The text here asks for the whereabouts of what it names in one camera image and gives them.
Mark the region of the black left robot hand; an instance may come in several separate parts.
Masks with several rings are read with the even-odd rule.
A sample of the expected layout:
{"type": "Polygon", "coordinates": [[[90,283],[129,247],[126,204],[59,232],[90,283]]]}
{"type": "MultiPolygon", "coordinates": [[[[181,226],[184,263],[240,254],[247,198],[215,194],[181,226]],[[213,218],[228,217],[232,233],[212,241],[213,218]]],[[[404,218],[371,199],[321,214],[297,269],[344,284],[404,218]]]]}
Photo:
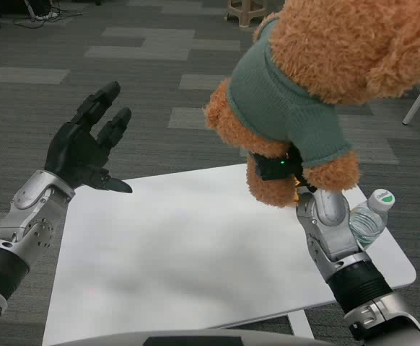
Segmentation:
{"type": "Polygon", "coordinates": [[[73,118],[65,122],[51,140],[45,171],[55,174],[74,190],[86,185],[96,190],[133,192],[130,185],[111,177],[105,168],[111,150],[127,130],[132,117],[130,109],[122,108],[96,137],[91,134],[92,127],[112,106],[120,91],[120,84],[112,81],[81,103],[73,118]]]}

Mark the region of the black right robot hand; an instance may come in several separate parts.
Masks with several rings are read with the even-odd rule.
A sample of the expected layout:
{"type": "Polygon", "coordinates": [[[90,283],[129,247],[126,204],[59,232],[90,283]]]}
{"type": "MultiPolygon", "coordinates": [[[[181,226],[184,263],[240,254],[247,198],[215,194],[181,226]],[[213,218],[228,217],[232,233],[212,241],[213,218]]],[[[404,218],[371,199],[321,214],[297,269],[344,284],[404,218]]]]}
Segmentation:
{"type": "Polygon", "coordinates": [[[303,160],[297,147],[290,146],[283,156],[276,158],[268,158],[255,153],[250,153],[250,156],[255,161],[256,174],[263,181],[294,177],[301,186],[306,187],[311,193],[317,190],[303,176],[303,160]]]}

